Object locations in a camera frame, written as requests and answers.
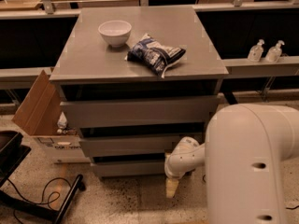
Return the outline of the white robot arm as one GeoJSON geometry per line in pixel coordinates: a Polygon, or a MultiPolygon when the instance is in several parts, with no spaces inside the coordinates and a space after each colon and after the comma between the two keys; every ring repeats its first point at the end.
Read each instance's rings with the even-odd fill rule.
{"type": "Polygon", "coordinates": [[[204,144],[182,138],[165,156],[166,196],[206,167],[209,224],[288,224],[280,163],[299,154],[299,110],[239,104],[218,111],[204,144]]]}

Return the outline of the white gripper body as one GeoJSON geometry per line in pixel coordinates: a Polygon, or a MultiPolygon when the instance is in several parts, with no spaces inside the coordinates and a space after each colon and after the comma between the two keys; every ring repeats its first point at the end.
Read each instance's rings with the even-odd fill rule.
{"type": "Polygon", "coordinates": [[[170,179],[181,179],[200,164],[200,145],[192,137],[183,137],[165,158],[164,171],[170,179]]]}

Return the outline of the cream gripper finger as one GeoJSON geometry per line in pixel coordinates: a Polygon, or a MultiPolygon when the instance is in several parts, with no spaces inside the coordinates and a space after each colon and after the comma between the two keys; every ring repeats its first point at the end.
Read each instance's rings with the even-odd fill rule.
{"type": "Polygon", "coordinates": [[[167,178],[165,180],[165,193],[167,198],[173,198],[178,188],[179,180],[167,178]]]}

